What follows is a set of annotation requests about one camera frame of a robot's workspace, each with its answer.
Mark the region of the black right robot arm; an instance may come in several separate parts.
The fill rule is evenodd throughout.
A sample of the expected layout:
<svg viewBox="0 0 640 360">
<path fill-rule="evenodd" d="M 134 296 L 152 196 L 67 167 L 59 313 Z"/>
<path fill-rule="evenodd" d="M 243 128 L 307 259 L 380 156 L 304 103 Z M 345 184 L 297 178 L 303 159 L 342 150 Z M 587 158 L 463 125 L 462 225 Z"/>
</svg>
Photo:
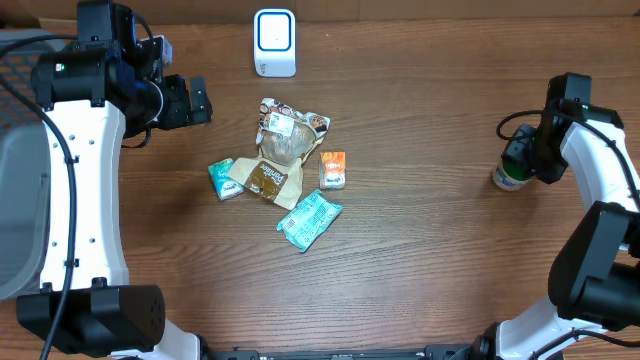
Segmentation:
<svg viewBox="0 0 640 360">
<path fill-rule="evenodd" d="M 585 215 L 555 258 L 546 296 L 519 316 L 492 324 L 457 359 L 560 359 L 563 349 L 591 337 L 615 338 L 639 324 L 639 175 L 626 150 L 619 114 L 591 102 L 592 79 L 567 72 L 550 79 L 538 126 L 520 125 L 492 172 L 508 191 L 532 179 L 552 184 L 571 170 Z"/>
</svg>

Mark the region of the clear brown bread bag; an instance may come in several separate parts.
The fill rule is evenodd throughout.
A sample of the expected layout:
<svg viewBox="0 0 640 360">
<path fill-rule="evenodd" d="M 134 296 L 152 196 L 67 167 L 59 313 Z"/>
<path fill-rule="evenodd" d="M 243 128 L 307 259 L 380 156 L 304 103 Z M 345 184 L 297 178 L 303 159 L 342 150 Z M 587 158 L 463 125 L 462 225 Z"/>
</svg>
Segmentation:
<svg viewBox="0 0 640 360">
<path fill-rule="evenodd" d="M 274 98 L 264 98 L 259 107 L 254 158 L 240 157 L 229 177 L 247 190 L 287 210 L 301 196 L 302 166 L 323 141 L 331 119 L 302 113 Z"/>
</svg>

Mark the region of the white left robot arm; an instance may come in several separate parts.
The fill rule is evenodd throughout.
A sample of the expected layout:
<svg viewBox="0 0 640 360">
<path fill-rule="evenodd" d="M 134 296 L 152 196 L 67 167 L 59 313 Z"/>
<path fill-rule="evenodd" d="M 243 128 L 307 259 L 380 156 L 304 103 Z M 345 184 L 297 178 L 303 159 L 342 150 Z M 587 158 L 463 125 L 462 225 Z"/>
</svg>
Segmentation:
<svg viewBox="0 0 640 360">
<path fill-rule="evenodd" d="M 66 354 L 204 360 L 207 342 L 167 318 L 159 287 L 130 283 L 122 248 L 123 140 L 206 124 L 213 113 L 202 78 L 164 74 L 170 44 L 138 39 L 143 25 L 125 5 L 82 1 L 76 34 L 32 71 L 27 106 L 48 139 L 48 231 L 40 290 L 18 298 L 17 318 Z"/>
</svg>

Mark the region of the teal tissue packet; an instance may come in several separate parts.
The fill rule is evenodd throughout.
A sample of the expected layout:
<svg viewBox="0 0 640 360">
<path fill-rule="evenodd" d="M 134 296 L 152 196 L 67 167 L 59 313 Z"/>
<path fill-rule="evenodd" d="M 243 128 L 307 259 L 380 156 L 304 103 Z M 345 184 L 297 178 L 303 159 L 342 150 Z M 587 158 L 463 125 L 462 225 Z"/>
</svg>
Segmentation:
<svg viewBox="0 0 640 360">
<path fill-rule="evenodd" d="M 210 178 L 221 201 L 236 197 L 244 191 L 244 187 L 228 174 L 233 164 L 233 159 L 226 158 L 208 166 Z"/>
</svg>

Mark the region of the orange snack packet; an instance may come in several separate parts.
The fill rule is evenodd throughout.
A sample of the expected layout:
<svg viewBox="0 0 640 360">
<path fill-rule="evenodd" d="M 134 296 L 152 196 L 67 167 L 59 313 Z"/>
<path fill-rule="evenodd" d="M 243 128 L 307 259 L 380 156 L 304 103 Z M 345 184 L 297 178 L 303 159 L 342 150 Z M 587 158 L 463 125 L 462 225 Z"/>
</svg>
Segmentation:
<svg viewBox="0 0 640 360">
<path fill-rule="evenodd" d="M 319 166 L 321 189 L 343 189 L 346 185 L 346 153 L 322 152 Z"/>
</svg>

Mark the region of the green lid jar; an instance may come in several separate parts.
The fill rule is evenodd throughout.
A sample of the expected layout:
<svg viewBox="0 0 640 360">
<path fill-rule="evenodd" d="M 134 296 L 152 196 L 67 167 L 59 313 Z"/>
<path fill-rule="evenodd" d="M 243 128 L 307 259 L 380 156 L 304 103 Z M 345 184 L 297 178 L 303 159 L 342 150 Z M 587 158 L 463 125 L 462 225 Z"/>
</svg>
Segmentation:
<svg viewBox="0 0 640 360">
<path fill-rule="evenodd" d="M 491 177 L 499 188 L 505 191 L 517 191 L 533 179 L 533 173 L 526 163 L 503 155 L 493 168 Z"/>
</svg>

